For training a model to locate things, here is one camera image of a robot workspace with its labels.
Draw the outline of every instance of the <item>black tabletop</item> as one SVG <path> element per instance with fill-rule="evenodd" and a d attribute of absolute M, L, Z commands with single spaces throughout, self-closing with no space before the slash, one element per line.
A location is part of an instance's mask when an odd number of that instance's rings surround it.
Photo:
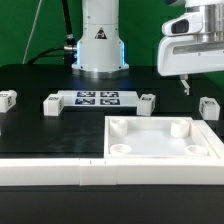
<path fill-rule="evenodd" d="M 191 95 L 179 78 L 162 78 L 155 67 L 132 67 L 127 77 L 115 80 L 80 78 L 59 65 L 10 65 L 0 69 L 0 90 L 14 89 L 17 104 L 0 114 L 1 158 L 102 158 L 106 115 L 135 116 L 136 108 L 65 107 L 59 117 L 43 116 L 43 101 L 58 90 L 119 90 L 156 95 L 152 116 L 189 116 L 201 119 L 200 97 L 224 103 L 224 90 L 202 75 L 190 80 Z M 210 122 L 220 138 L 222 117 Z"/>
<path fill-rule="evenodd" d="M 152 116 L 201 119 L 201 97 L 221 106 L 219 121 L 208 122 L 224 140 L 224 90 L 203 75 L 190 77 L 191 95 L 178 77 L 163 78 L 155 67 L 132 67 L 128 77 L 91 80 L 59 65 L 0 68 L 0 90 L 18 93 L 17 105 L 0 114 L 0 158 L 102 158 L 104 117 L 135 116 L 134 108 L 65 107 L 59 117 L 43 116 L 43 101 L 58 90 L 119 90 L 156 95 Z M 223 186 L 38 186 L 0 187 L 0 223 L 221 224 Z"/>

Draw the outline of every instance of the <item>green wall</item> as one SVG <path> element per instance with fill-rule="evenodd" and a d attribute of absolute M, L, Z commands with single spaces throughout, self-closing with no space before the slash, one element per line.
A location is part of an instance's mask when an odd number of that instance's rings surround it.
<path fill-rule="evenodd" d="M 39 0 L 6 0 L 0 3 L 0 66 L 22 63 L 25 47 Z M 82 35 L 82 1 L 69 0 L 73 33 Z M 127 44 L 130 65 L 156 65 L 157 49 L 163 37 L 161 26 L 178 17 L 183 8 L 172 8 L 162 0 L 120 0 L 120 37 Z M 63 46 L 65 27 L 61 0 L 44 0 L 28 59 L 51 47 Z M 60 58 L 41 59 L 38 63 L 63 63 Z M 223 73 L 209 75 L 224 87 Z"/>

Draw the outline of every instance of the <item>warning sticker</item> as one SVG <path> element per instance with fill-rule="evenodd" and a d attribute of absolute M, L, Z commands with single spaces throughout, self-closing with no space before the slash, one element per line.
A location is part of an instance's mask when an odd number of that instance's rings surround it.
<path fill-rule="evenodd" d="M 104 33 L 102 27 L 100 28 L 100 30 L 96 34 L 95 39 L 107 39 L 106 34 Z"/>

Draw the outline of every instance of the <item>white plastic tray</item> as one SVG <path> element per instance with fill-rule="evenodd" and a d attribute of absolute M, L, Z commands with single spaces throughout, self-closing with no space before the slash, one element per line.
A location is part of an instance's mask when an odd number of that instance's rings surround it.
<path fill-rule="evenodd" d="M 110 133 L 111 120 L 126 120 L 128 124 L 127 134 L 123 137 L 113 136 Z M 186 120 L 190 123 L 187 137 L 173 137 L 171 135 L 171 123 Z M 106 117 L 105 118 L 105 158 L 190 158 L 190 159 L 217 159 L 220 153 L 213 148 L 206 136 L 198 128 L 197 124 L 204 125 L 204 121 L 193 121 L 191 118 L 171 117 Z M 129 147 L 130 152 L 114 153 L 112 147 L 121 145 Z M 189 146 L 197 146 L 208 150 L 206 156 L 194 152 L 189 155 Z"/>

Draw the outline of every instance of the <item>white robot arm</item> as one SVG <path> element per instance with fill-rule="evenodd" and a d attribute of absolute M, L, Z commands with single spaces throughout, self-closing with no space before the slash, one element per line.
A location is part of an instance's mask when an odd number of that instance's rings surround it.
<path fill-rule="evenodd" d="M 183 0 L 167 0 L 183 5 Z M 224 70 L 224 0 L 186 0 L 186 13 L 162 27 L 158 71 L 163 76 Z"/>
<path fill-rule="evenodd" d="M 118 33 L 119 0 L 82 0 L 83 36 L 77 44 L 75 74 L 116 78 L 129 66 Z"/>

